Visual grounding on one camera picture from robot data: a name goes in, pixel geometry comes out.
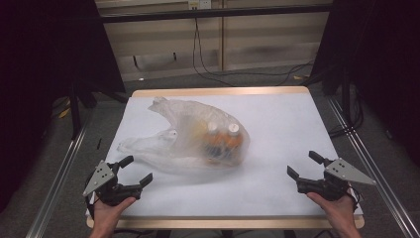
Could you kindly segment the black horizontal bar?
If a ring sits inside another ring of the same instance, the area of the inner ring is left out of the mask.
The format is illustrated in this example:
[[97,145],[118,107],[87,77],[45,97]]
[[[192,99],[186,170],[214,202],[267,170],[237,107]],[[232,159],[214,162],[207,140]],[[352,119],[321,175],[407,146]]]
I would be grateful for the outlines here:
[[312,4],[312,5],[287,5],[274,7],[253,7],[253,8],[226,8],[226,9],[207,9],[207,10],[185,10],[157,13],[139,14],[111,14],[102,15],[99,18],[101,23],[129,23],[129,22],[148,22],[166,20],[184,20],[201,18],[219,17],[243,17],[257,15],[277,15],[277,14],[306,14],[329,12],[333,8],[332,4]]

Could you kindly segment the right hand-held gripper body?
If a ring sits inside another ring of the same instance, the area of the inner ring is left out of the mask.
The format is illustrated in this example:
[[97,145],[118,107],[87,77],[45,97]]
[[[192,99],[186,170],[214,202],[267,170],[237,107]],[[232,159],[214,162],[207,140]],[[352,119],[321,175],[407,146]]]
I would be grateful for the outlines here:
[[297,191],[300,193],[315,192],[329,201],[339,200],[349,195],[350,182],[359,182],[376,185],[376,181],[356,169],[343,159],[329,160],[325,158],[324,177],[309,179],[299,176],[296,182]]

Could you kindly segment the white work board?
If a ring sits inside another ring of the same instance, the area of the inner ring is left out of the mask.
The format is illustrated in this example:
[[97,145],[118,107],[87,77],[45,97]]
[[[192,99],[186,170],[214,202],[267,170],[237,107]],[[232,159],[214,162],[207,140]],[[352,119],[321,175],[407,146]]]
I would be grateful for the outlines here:
[[[117,162],[125,157],[126,154],[117,150],[119,143],[123,140],[131,137],[149,137],[168,128],[169,123],[166,119],[149,109],[154,99],[158,96],[166,99],[199,102],[199,97],[207,95],[271,95],[286,93],[310,94],[309,90],[304,86],[138,90],[134,92],[127,103],[122,121],[116,131],[106,159],[108,162]],[[118,225],[121,228],[132,229],[320,229],[329,225],[324,212],[320,216],[223,217],[220,219],[212,217],[129,217],[125,212]]]

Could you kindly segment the person's left hand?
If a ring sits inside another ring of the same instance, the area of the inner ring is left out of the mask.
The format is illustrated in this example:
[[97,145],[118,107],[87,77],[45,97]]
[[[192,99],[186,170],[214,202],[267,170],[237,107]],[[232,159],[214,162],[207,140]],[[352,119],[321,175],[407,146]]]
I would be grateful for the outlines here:
[[93,229],[115,230],[122,212],[131,206],[136,199],[128,197],[116,206],[110,206],[98,200],[94,204],[94,226]]

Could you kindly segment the white wall outlet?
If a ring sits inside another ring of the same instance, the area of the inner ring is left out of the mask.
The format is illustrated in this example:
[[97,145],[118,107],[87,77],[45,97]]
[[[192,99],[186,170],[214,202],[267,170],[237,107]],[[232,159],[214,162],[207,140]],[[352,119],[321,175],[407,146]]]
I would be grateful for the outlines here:
[[188,0],[189,10],[209,10],[211,8],[211,0]]

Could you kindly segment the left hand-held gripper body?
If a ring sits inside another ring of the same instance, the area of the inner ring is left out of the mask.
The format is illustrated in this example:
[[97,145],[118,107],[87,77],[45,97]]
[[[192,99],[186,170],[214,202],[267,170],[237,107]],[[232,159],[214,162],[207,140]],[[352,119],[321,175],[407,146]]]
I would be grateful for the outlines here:
[[91,177],[82,193],[84,197],[94,192],[105,204],[116,206],[128,197],[139,199],[143,188],[140,184],[122,185],[118,182],[119,162],[107,163],[100,161],[93,170]]

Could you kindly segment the black curtain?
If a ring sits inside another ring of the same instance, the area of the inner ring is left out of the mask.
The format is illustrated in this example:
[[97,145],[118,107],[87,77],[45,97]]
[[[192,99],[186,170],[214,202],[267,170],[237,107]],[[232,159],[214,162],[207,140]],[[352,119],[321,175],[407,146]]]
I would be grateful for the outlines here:
[[420,0],[333,0],[311,76],[352,81],[420,167]]
[[53,103],[125,86],[95,0],[0,0],[0,213],[39,152]]

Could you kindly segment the orange juice bottle white cap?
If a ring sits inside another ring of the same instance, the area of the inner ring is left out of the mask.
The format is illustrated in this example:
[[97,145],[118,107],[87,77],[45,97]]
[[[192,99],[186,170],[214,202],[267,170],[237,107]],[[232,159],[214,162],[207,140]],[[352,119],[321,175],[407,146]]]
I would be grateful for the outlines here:
[[207,124],[207,132],[203,136],[203,145],[206,155],[210,159],[221,160],[225,152],[224,138],[215,122]]
[[231,123],[223,134],[223,158],[230,164],[237,164],[240,161],[240,154],[244,142],[241,127]]

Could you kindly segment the aluminium floor rail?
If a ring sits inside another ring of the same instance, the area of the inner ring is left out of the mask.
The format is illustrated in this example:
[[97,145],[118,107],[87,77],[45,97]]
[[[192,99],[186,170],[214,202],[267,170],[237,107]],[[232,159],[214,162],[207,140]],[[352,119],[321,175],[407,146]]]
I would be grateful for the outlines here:
[[356,150],[356,153],[367,169],[368,174],[376,181],[376,189],[398,224],[404,237],[420,238],[420,230],[416,227],[411,216],[381,173],[361,137],[355,129],[350,129],[350,124],[346,121],[343,109],[339,102],[334,98],[329,98],[328,102],[339,121],[340,126],[347,130],[346,136]]
[[72,164],[76,159],[79,148],[84,140],[85,133],[86,125],[83,125],[76,134],[75,138],[71,141],[60,168],[53,180],[52,186],[50,187],[49,193],[39,209],[25,238],[43,238]]

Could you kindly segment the translucent plastic bag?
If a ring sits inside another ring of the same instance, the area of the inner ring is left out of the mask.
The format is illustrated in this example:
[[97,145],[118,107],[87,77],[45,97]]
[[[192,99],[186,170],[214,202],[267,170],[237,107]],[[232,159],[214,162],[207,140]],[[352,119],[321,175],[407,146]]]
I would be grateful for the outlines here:
[[[250,135],[242,123],[228,112],[198,101],[164,97],[156,97],[149,109],[165,118],[169,127],[149,137],[127,138],[119,143],[119,152],[133,156],[137,162],[173,174],[225,171],[243,163]],[[244,142],[237,164],[232,165],[224,158],[210,159],[206,155],[203,136],[209,122],[215,122],[222,135],[231,123],[241,127]]]

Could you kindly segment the person's right hand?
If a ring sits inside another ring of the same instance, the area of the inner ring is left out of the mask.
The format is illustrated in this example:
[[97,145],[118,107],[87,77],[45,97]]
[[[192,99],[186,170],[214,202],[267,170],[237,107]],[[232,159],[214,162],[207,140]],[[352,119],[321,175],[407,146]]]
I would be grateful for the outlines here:
[[308,192],[306,196],[324,210],[327,220],[334,229],[356,227],[353,209],[354,204],[349,197],[343,196],[339,200],[329,201],[315,192]]

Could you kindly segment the white table cover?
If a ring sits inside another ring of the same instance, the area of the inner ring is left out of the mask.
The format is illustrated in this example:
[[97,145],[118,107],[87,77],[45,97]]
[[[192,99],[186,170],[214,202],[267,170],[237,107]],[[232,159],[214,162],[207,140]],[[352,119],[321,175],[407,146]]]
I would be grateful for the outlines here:
[[122,184],[147,174],[153,181],[140,200],[126,210],[129,217],[279,217],[320,216],[322,209],[296,189],[286,172],[320,179],[321,165],[308,156],[315,151],[334,160],[336,150],[308,93],[271,95],[207,95],[199,102],[236,117],[251,143],[244,161],[225,170],[152,167],[133,162],[121,169]]

